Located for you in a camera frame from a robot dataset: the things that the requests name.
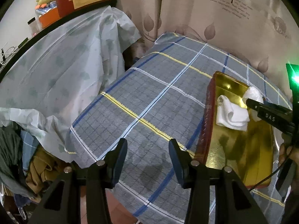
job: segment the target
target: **black cable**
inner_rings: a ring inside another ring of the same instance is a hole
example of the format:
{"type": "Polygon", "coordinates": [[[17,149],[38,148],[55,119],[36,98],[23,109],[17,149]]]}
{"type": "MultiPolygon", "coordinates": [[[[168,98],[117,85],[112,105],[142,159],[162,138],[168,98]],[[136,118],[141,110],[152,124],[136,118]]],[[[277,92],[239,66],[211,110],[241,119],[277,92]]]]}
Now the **black cable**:
{"type": "Polygon", "coordinates": [[[287,155],[287,157],[285,158],[285,160],[283,161],[283,163],[273,172],[271,173],[269,176],[265,177],[262,181],[259,181],[256,185],[254,185],[253,187],[251,187],[249,189],[249,192],[254,190],[257,186],[259,186],[260,184],[262,184],[263,182],[265,182],[267,179],[271,178],[273,175],[275,175],[286,163],[286,161],[290,158],[290,155],[293,151],[294,147],[291,149],[290,153],[287,155]]]}

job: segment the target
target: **bed sheet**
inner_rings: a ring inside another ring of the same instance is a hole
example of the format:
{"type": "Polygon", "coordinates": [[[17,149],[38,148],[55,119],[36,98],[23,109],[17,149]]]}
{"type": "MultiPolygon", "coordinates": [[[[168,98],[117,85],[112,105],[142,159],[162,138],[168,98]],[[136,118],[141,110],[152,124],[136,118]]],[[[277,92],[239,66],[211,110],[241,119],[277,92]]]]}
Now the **bed sheet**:
{"type": "MultiPolygon", "coordinates": [[[[103,159],[121,137],[127,139],[127,157],[112,192],[143,224],[184,223],[190,191],[177,183],[168,141],[176,138],[182,149],[195,152],[207,86],[216,71],[254,85],[269,102],[291,108],[285,95],[251,66],[207,43],[166,33],[72,124],[66,148],[77,153],[81,167],[103,159]]],[[[273,170],[278,147],[276,142],[273,170]]],[[[253,191],[270,224],[280,223],[284,209],[276,180],[277,174],[267,188],[253,191]]],[[[214,223],[215,190],[210,190],[214,223]]]]}

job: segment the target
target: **beige curtain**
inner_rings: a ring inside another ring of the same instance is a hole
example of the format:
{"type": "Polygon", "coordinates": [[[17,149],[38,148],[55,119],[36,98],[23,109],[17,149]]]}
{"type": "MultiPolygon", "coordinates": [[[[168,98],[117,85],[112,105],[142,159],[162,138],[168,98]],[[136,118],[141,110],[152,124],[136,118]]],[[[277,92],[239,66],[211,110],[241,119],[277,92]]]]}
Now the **beige curtain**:
{"type": "Polygon", "coordinates": [[[299,28],[281,0],[118,0],[117,7],[143,34],[134,56],[176,31],[238,57],[291,97],[285,64],[298,64],[299,28]]]}

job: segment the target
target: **white towel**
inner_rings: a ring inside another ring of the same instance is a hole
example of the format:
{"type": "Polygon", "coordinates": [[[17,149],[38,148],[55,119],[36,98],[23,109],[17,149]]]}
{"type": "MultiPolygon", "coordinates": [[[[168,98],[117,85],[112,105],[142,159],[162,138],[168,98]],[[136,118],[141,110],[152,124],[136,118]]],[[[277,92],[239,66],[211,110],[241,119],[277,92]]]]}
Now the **white towel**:
{"type": "Polygon", "coordinates": [[[250,121],[247,109],[231,103],[224,95],[218,97],[217,103],[217,125],[234,130],[247,130],[247,124],[250,121]]]}
{"type": "MultiPolygon", "coordinates": [[[[249,87],[247,89],[247,91],[244,93],[244,95],[242,97],[242,100],[243,100],[244,104],[246,104],[246,100],[247,99],[253,99],[253,100],[258,101],[258,102],[260,102],[262,104],[264,103],[263,96],[262,96],[262,94],[260,93],[260,91],[256,87],[249,87]]],[[[255,111],[253,109],[250,109],[249,113],[251,114],[251,117],[252,117],[252,119],[255,122],[261,120],[258,117],[257,111],[255,111]]]]}

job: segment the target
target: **screw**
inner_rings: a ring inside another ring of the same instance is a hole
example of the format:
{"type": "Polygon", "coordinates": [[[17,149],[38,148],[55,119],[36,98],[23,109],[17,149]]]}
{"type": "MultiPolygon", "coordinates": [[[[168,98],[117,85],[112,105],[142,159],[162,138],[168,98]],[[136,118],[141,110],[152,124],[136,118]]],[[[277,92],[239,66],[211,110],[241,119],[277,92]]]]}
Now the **screw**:
{"type": "Polygon", "coordinates": [[[194,166],[194,167],[197,167],[199,165],[199,161],[192,160],[191,165],[194,166]]]}
{"type": "Polygon", "coordinates": [[[104,160],[99,160],[99,161],[97,161],[97,165],[98,166],[104,166],[105,165],[105,161],[104,160]]]}
{"type": "Polygon", "coordinates": [[[71,173],[73,169],[71,167],[65,167],[63,170],[65,173],[71,173]]]}
{"type": "Polygon", "coordinates": [[[229,166],[225,166],[224,171],[227,172],[227,173],[230,173],[232,171],[232,169],[229,166]]]}

